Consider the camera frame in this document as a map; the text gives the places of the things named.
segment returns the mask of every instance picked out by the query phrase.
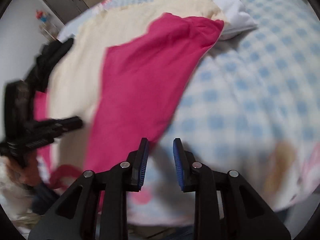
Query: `cream blanket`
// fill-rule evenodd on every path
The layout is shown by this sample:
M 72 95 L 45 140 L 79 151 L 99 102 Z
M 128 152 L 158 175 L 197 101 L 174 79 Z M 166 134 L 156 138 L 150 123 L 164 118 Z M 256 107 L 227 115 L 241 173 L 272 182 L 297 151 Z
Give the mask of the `cream blanket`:
M 53 145 L 51 169 L 71 164 L 82 169 L 89 125 L 99 103 L 100 73 L 106 48 L 143 35 L 164 12 L 180 17 L 200 16 L 227 22 L 212 0 L 154 0 L 151 3 L 101 12 L 80 29 L 71 51 L 56 65 L 49 80 L 49 117 L 78 115 L 85 128 Z

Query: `white pillowcase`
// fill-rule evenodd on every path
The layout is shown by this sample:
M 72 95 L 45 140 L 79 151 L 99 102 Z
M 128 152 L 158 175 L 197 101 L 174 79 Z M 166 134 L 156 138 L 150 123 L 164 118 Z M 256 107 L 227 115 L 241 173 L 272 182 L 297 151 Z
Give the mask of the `white pillowcase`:
M 257 26 L 256 22 L 247 13 L 240 0 L 213 0 L 223 11 L 230 22 L 223 30 L 220 40 L 231 39 L 243 31 L 251 30 Z

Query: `checkered bedding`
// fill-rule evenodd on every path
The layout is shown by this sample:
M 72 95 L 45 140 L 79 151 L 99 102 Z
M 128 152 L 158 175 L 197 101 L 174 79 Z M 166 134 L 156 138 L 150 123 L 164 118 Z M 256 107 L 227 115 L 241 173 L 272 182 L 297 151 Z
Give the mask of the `checkered bedding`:
M 152 0 L 107 0 L 101 9 Z M 212 169 L 236 169 L 262 192 L 279 141 L 297 159 L 273 209 L 305 199 L 320 182 L 320 22 L 302 0 L 241 0 L 258 28 L 219 41 L 202 59 L 172 124 L 148 160 L 141 193 L 128 197 L 128 222 L 185 225 L 194 195 L 180 192 L 174 138 Z

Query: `wall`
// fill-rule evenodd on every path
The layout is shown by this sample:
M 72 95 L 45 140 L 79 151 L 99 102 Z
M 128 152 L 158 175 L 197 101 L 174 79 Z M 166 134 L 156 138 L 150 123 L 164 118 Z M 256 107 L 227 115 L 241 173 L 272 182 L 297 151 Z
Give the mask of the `wall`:
M 0 19 L 0 139 L 4 136 L 4 84 L 23 78 L 33 65 L 41 45 L 47 42 L 39 33 L 36 9 L 51 13 L 42 0 L 12 0 Z M 54 15 L 52 22 L 59 28 L 63 26 Z

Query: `gray cabinet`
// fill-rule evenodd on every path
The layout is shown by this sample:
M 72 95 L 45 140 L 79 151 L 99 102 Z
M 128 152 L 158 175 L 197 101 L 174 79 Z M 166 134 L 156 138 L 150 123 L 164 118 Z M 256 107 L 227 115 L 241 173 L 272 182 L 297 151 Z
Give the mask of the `gray cabinet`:
M 83 0 L 43 0 L 53 13 L 66 24 L 88 9 Z

